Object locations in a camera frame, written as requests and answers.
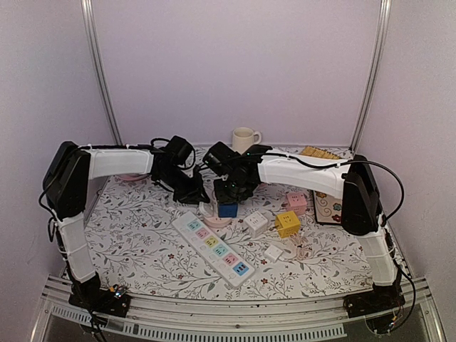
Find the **dark blue cube socket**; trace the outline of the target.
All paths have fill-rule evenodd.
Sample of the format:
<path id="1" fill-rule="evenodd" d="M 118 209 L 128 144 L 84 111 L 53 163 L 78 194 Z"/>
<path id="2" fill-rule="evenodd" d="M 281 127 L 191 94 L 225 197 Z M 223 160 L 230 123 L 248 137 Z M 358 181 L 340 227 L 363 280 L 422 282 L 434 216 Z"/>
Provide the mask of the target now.
<path id="1" fill-rule="evenodd" d="M 235 218 L 238 213 L 237 203 L 225 203 L 217 205 L 218 216 L 220 218 Z"/>

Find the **white tiger cube socket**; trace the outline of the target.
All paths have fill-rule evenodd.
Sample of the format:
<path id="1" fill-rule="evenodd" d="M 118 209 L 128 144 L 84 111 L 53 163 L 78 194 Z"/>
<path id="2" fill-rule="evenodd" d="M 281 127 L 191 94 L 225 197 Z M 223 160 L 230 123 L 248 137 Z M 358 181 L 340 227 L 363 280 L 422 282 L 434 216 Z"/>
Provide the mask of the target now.
<path id="1" fill-rule="evenodd" d="M 269 221 L 261 212 L 255 211 L 244 219 L 244 223 L 249 235 L 256 238 L 266 231 Z"/>

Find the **pink cube socket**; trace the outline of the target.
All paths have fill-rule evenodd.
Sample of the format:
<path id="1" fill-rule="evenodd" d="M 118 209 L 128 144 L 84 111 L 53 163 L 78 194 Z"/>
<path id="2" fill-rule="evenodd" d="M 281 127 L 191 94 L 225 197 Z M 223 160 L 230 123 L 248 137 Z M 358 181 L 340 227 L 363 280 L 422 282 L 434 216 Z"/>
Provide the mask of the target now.
<path id="1" fill-rule="evenodd" d="M 296 215 L 303 215 L 307 208 L 307 200 L 303 192 L 289 192 L 286 194 L 286 211 L 293 211 Z"/>

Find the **yellow cube socket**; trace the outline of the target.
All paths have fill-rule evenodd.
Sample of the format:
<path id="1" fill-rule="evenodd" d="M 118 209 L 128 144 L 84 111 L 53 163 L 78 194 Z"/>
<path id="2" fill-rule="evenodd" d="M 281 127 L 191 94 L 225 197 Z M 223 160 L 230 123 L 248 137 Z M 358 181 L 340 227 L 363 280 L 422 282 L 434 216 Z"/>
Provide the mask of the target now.
<path id="1" fill-rule="evenodd" d="M 299 231 L 301 222 L 294 211 L 277 214 L 274 226 L 281 239 L 287 238 Z"/>

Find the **white multicolour power strip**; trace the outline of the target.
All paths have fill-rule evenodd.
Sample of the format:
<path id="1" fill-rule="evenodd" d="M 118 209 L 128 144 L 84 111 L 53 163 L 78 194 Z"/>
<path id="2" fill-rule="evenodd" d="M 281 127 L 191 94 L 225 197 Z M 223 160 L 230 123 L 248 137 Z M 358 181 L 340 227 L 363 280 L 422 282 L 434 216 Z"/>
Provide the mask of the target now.
<path id="1" fill-rule="evenodd" d="M 239 288 L 254 275 L 256 269 L 192 212 L 171 224 L 230 286 Z"/>

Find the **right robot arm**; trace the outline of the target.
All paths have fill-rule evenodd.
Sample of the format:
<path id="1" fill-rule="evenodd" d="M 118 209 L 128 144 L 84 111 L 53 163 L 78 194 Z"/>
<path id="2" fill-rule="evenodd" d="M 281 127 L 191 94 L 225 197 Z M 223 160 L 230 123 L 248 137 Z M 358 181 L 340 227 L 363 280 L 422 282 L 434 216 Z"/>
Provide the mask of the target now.
<path id="1" fill-rule="evenodd" d="M 324 193 L 341 201 L 341 225 L 363 248 L 373 275 L 368 304 L 382 311 L 394 302 L 401 274 L 380 193 L 371 171 L 374 162 L 361 155 L 351 160 L 328 160 L 254 145 L 243 154 L 223 142 L 212 146 L 203 163 L 216 175 L 219 204 L 242 202 L 261 184 L 280 184 Z"/>

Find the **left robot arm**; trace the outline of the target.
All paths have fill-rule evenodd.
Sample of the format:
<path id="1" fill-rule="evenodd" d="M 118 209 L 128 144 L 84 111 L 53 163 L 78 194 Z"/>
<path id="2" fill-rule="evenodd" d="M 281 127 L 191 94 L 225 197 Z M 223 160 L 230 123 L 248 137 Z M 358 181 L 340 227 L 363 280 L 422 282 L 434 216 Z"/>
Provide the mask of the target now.
<path id="1" fill-rule="evenodd" d="M 173 193 L 181 204 L 208 203 L 210 198 L 197 166 L 186 174 L 192 145 L 174 136 L 164 147 L 148 145 L 77 145 L 62 142 L 43 179 L 38 203 L 51 214 L 54 236 L 68 267 L 68 275 L 79 299 L 90 309 L 106 302 L 100 278 L 90 257 L 85 236 L 88 183 L 114 175 L 149 175 L 153 182 Z"/>

